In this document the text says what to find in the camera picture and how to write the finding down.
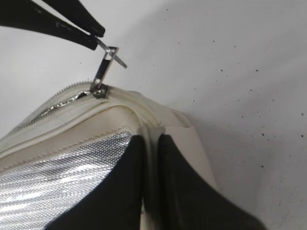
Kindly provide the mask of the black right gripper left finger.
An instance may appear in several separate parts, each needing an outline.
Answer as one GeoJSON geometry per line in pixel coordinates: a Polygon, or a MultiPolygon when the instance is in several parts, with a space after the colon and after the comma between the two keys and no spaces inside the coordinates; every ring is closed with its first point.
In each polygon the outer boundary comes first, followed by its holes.
{"type": "Polygon", "coordinates": [[[138,230],[143,195],[142,136],[131,138],[107,177],[73,208],[47,225],[48,230],[138,230]]]}

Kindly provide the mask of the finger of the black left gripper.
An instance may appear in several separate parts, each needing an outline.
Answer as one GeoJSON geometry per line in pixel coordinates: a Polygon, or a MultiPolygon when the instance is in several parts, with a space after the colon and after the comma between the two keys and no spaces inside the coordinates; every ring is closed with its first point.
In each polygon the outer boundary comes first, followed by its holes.
{"type": "MultiPolygon", "coordinates": [[[[56,10],[78,28],[83,29],[90,35],[103,37],[105,28],[88,12],[78,0],[45,0],[45,4],[56,10]]],[[[87,35],[78,28],[66,23],[36,2],[35,9],[42,13],[37,31],[55,37],[86,37],[87,35]]]]}
{"type": "Polygon", "coordinates": [[[62,38],[91,50],[98,46],[94,37],[54,16],[40,6],[1,6],[1,26],[29,30],[62,38]]]}

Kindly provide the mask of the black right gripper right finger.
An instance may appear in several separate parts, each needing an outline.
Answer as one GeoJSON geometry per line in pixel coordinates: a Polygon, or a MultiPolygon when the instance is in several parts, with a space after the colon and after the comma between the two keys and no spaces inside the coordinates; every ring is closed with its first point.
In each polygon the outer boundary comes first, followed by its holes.
{"type": "Polygon", "coordinates": [[[170,135],[158,139],[152,217],[158,230],[261,230],[263,224],[210,186],[170,135]]]}

